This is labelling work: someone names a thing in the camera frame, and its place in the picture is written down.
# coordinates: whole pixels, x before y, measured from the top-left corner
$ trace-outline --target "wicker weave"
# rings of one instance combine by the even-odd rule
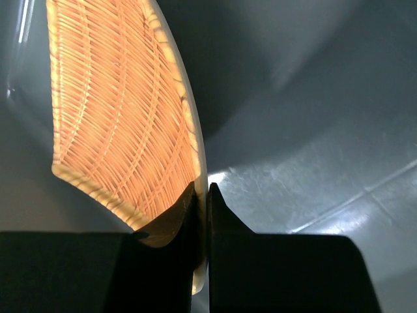
[[[201,175],[173,50],[149,0],[47,0],[47,10],[53,173],[137,230]]]

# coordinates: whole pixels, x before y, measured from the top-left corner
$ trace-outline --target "rattan strand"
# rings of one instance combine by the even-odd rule
[[[148,0],[47,0],[47,11],[52,170],[137,230],[201,175],[174,53]]]

